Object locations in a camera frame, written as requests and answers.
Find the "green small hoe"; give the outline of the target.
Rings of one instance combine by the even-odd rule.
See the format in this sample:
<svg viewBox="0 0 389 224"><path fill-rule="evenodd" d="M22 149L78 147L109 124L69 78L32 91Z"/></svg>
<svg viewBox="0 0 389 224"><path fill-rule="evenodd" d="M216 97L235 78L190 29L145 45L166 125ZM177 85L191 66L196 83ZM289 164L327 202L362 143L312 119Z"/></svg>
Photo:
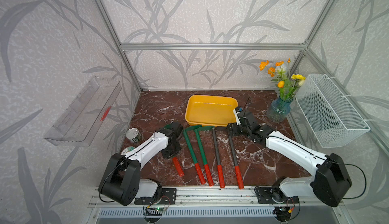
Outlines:
<svg viewBox="0 0 389 224"><path fill-rule="evenodd" d="M177 170L178 175L180 177L183 177L184 176L184 172L183 172L182 167L181 167L181 165L180 165L180 163L179 163L179 161L178 161L178 159L176 157L173 157L173 163L174 163L174 166L175 166L175 168Z"/></svg>
<svg viewBox="0 0 389 224"><path fill-rule="evenodd" d="M212 174L211 174L211 171L210 171L210 168L209 168L209 165L208 165L208 161L207 161L207 158L206 158L206 154L205 154L205 151L204 151L204 147L203 147L203 144L202 144L199 132L200 131L209 131L211 129L212 129L212 126L197 125L196 129L194 130L196 138L197 138L198 146L199 146L199 149L200 149L203 165L204 165L204 168L205 168L205 173L206 173L206 176L207 176L207 181L208 181L208 184L209 184L210 187L214 186L214 181L213 181Z"/></svg>
<svg viewBox="0 0 389 224"><path fill-rule="evenodd" d="M197 129L197 128L200 128L200 125L194 125L194 126L190 126L190 127L186 128L186 129L183 131L183 136L184 136L184 138L185 138L185 141L186 141L187 147L188 147L188 149L189 149L191 158L192 158L193 163L194 163L194 166L195 166L195 168L196 168L196 171L197 171L197 174L198 174L200 183L203 185L203 184L206 183L206 181L205 181L204 175L203 175L203 173L202 173L202 170L201 170L201 168L200 168L200 165L198 164L196 155L195 155L195 153L194 153L194 151L193 151L193 147L192 147L191 141L190 141L190 139L189 139L189 137L188 137L188 134L187 134L188 131L194 131L194 130Z"/></svg>

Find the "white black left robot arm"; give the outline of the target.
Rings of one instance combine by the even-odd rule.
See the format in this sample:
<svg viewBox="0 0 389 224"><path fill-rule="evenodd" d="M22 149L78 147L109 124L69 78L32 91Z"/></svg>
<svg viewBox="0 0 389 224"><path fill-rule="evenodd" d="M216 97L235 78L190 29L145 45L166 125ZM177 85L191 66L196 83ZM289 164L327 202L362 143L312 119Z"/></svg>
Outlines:
<svg viewBox="0 0 389 224"><path fill-rule="evenodd" d="M112 155L98 187L99 195L123 206L129 205L134 199L151 200L152 203L161 200L161 184L142 179L141 170L159 153L167 159L175 157L181 151L179 140L182 133L183 126L172 121L132 151Z"/></svg>

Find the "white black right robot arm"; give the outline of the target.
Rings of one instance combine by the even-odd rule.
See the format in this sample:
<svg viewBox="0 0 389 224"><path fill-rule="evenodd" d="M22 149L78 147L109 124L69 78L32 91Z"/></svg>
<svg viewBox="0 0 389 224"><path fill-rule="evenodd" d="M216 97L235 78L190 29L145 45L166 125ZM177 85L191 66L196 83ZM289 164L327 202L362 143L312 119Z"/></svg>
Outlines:
<svg viewBox="0 0 389 224"><path fill-rule="evenodd" d="M256 144L276 151L305 169L310 176L278 179L265 193L266 198L283 203L291 197L316 197L337 207L352 186L343 159L309 149L269 125L259 125L253 114L241 107L233 109L235 121L227 128L231 136L244 136Z"/></svg>

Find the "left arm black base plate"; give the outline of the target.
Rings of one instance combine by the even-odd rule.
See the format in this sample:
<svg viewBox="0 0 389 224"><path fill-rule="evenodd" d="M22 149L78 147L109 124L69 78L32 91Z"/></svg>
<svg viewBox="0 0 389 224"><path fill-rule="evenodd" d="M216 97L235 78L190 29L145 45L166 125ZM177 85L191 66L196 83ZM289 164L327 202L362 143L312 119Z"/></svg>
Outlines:
<svg viewBox="0 0 389 224"><path fill-rule="evenodd" d="M177 197L177 189L176 188L160 188L157 189L157 192L152 197L142 197L135 198L135 205L171 205L175 204Z"/></svg>

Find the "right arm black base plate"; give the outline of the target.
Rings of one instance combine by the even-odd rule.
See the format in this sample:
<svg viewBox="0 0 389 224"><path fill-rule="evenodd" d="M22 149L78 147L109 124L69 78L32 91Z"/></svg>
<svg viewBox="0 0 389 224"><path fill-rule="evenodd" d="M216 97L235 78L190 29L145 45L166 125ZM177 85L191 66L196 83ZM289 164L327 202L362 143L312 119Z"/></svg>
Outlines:
<svg viewBox="0 0 389 224"><path fill-rule="evenodd" d="M254 192L259 204L299 204L299 198L297 196L287 197L278 187L256 186Z"/></svg>

